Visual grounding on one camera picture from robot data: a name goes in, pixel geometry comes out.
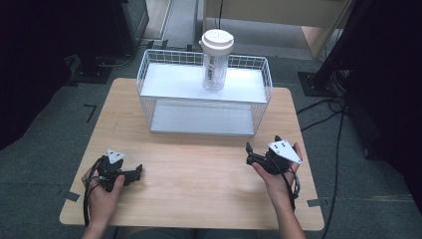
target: person's left hand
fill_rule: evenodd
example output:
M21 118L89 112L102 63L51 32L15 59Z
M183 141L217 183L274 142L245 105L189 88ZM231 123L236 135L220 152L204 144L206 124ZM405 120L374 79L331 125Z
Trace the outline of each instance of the person's left hand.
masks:
M90 175L91 169L81 178L83 184ZM90 208L90 225L96 230L106 230L108 223L117 209L118 199L124 184L124 175L120 175L114 182L111 192L107 192L97 179L92 179L88 192Z

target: plastic cup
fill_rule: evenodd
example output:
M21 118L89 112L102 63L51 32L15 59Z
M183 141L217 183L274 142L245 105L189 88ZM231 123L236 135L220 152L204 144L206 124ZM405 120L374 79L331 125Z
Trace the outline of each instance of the plastic cup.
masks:
M199 44L204 50L202 86L208 92L219 92L224 88L234 38L226 31L213 29L202 35Z

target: gray carpet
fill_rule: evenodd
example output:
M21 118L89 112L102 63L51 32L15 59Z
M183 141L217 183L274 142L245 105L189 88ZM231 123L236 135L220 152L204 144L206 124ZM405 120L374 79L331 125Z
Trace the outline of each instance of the gray carpet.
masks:
M112 80L135 78L142 51L124 67L114 68L105 85L62 87L26 134L0 151L0 238L81 237L84 227L59 221L63 195L73 182ZM297 110L321 100L305 97L297 76L297 71L316 72L320 62L268 59L274 85L292 91ZM93 108L85 105L97 106L91 119ZM304 127L330 114L327 105L320 105L300 114L299 121ZM303 134L325 221L333 195L339 121L340 115ZM326 238L422 238L421 225L402 176L384 161L363 157L353 121L344 117L338 192ZM113 230L105 238L112 238ZM307 232L309 238L321 234ZM262 231L261 236L279 234Z

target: container lid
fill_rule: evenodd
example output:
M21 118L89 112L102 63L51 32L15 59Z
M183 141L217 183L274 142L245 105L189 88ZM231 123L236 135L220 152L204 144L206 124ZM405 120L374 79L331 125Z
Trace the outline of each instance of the container lid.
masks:
M202 49L214 56L229 55L233 50L233 36L223 30L212 29L202 35L199 41Z

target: black tape mark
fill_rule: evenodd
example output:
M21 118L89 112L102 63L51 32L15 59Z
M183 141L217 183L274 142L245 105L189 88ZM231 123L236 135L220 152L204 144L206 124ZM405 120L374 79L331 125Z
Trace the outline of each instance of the black tape mark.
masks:
M167 48L167 43L168 43L168 40L165 40L165 41L162 42L161 50L165 50Z
M76 194L75 192L67 191L65 192L65 195L63 195L63 197L68 200L76 202L80 198L80 195Z
M308 200L308 207L320 206L319 199Z
M94 112L96 111L96 109L97 109L97 106L92 106L92 105L87 105L87 104L84 104L84 107L91 107L91 108L93 108L93 110L91 111L91 113L90 113L90 116L88 117L88 119L87 119L87 122L90 122L90 120L91 120L91 118L93 117L93 115L94 115Z
M152 46L154 46L154 41L148 42L148 44L146 45L146 49L151 49Z

